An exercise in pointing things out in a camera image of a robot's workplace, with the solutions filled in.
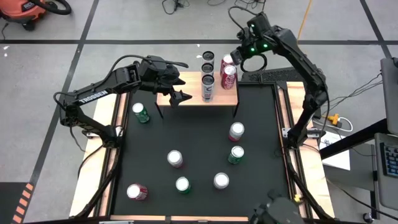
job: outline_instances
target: black tabletop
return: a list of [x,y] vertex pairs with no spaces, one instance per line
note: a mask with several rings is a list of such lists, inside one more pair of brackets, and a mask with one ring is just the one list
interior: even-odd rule
[[[162,120],[155,96],[137,92],[129,110],[134,103],[143,103],[150,122],[140,124],[134,113],[128,115],[112,214],[248,216],[257,203],[268,201],[271,189],[288,196],[283,160],[274,153],[280,150],[280,141],[273,89],[245,86],[239,90],[235,119],[232,107],[198,106],[163,108]],[[237,143],[228,139],[229,127],[235,121],[245,127]],[[242,146],[245,155],[238,165],[231,165],[227,157],[235,145]],[[171,150],[182,153],[183,167],[175,169],[167,162]],[[229,176],[224,190],[213,186],[219,172]],[[180,194],[175,188],[181,176],[192,183],[189,194]],[[127,197],[126,190],[133,183],[148,188],[144,201]]]

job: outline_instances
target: orange stripe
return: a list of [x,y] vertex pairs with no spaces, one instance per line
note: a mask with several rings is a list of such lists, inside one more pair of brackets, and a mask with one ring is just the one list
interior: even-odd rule
[[21,205],[23,205],[23,206],[27,206],[27,201],[25,201],[24,199],[19,199],[19,203],[21,204]]
[[14,215],[14,217],[12,218],[15,222],[17,223],[21,223],[22,219],[19,218],[17,215]]
[[22,192],[22,195],[25,196],[25,197],[27,197],[27,198],[30,198],[30,193],[28,193],[26,190],[24,190],[24,191]]
[[298,31],[297,40],[299,40],[300,35],[301,35],[301,31],[304,28],[304,24],[305,24],[305,21],[307,20],[307,15],[308,15],[308,12],[310,10],[311,3],[312,3],[312,0],[310,0],[310,2],[308,3],[307,10],[305,11],[305,14],[304,14],[303,22],[301,23],[300,30]]
[[28,183],[28,184],[26,185],[26,188],[29,189],[29,190],[33,190],[33,185],[30,184],[30,183]]
[[23,210],[20,206],[17,206],[17,213],[20,213],[21,215],[25,214],[25,210]]

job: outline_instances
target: orange plug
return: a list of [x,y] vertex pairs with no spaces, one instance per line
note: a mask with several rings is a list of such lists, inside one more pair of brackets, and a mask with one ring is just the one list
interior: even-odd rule
[[331,121],[332,125],[336,126],[338,122],[338,114],[328,116],[328,120]]

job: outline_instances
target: orange vacuum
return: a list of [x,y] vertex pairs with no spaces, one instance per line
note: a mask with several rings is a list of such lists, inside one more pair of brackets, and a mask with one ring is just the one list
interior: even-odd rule
[[58,9],[54,2],[45,0],[0,0],[0,17],[22,24],[25,30],[34,30],[34,22],[42,18],[46,11],[58,15],[71,13],[72,9],[66,0],[56,1],[64,5],[65,9]]

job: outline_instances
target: white paper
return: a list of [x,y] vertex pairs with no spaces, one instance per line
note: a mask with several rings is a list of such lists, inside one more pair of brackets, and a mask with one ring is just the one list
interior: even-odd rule
[[[334,142],[337,142],[339,140],[340,136],[338,134],[327,131],[326,134],[321,138],[321,143],[319,145],[319,148],[320,150],[322,150],[324,147],[327,147],[328,145],[333,144]],[[350,170],[351,167],[349,165],[349,150],[346,150],[337,155],[324,159],[322,160],[322,163],[324,165]]]

